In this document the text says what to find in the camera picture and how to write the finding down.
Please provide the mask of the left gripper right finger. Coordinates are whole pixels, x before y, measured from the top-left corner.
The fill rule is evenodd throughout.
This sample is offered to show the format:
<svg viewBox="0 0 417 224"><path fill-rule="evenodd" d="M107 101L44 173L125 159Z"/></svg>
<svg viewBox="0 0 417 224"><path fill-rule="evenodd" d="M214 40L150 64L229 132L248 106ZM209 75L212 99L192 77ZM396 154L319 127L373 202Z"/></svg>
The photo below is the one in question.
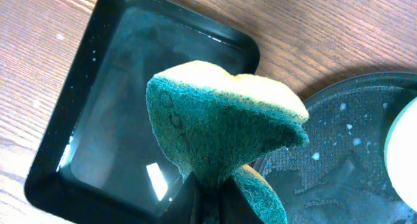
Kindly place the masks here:
<svg viewBox="0 0 417 224"><path fill-rule="evenodd" d="M232 176L220 186L219 192L221 224L263 224Z"/></svg>

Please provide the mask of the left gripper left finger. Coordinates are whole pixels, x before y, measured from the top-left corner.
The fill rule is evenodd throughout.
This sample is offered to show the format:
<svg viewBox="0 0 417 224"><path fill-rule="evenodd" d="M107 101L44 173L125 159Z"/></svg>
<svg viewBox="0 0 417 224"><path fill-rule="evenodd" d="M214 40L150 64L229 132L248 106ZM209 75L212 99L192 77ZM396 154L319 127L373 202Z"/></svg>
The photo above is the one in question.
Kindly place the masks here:
<svg viewBox="0 0 417 224"><path fill-rule="evenodd" d="M193 173L190 173L172 203L161 217L159 224L200 224L201 191Z"/></svg>

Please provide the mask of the green yellow sponge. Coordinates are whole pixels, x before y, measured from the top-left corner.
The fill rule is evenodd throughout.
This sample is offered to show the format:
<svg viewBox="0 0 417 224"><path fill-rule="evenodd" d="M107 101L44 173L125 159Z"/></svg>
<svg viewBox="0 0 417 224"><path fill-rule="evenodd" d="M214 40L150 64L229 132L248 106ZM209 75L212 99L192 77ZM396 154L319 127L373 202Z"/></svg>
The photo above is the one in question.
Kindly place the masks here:
<svg viewBox="0 0 417 224"><path fill-rule="evenodd" d="M251 162L279 148L303 147L309 113L286 85L253 74L233 75L191 61L153 75L146 87L152 132L184 182L195 175L200 223L220 223L220 186L232 176L263 223L286 223L286 211Z"/></svg>

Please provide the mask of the light green plate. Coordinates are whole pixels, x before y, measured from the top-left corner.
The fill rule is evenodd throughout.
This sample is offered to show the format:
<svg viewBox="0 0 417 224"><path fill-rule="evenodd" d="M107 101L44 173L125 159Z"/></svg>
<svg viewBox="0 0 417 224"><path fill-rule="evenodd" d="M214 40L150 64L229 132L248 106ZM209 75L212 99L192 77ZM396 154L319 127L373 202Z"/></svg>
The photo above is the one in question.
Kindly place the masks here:
<svg viewBox="0 0 417 224"><path fill-rule="evenodd" d="M395 192L416 210L416 99L400 111L390 126L384 164Z"/></svg>

